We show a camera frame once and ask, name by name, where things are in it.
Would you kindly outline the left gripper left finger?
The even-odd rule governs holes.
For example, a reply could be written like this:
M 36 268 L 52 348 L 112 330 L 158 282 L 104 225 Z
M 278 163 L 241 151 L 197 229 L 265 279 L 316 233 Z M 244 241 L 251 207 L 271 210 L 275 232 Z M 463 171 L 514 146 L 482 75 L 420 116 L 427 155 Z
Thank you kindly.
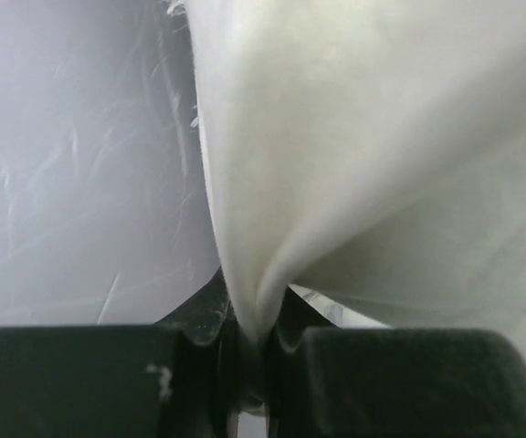
M 0 437 L 225 437 L 226 285 L 153 324 L 0 327 Z

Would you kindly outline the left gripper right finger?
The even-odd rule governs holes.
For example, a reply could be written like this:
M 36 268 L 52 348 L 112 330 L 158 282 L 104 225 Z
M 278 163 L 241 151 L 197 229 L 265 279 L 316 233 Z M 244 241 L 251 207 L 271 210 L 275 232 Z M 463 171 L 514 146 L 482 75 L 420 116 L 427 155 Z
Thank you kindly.
M 338 328 L 287 291 L 266 360 L 272 437 L 526 437 L 526 363 L 490 331 Z

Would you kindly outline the white pillow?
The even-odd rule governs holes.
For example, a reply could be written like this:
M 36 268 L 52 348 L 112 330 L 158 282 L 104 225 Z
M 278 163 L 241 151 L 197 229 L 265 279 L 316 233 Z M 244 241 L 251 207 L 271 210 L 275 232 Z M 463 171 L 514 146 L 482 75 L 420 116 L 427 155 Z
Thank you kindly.
M 172 1 L 237 319 L 289 285 L 526 359 L 526 1 Z

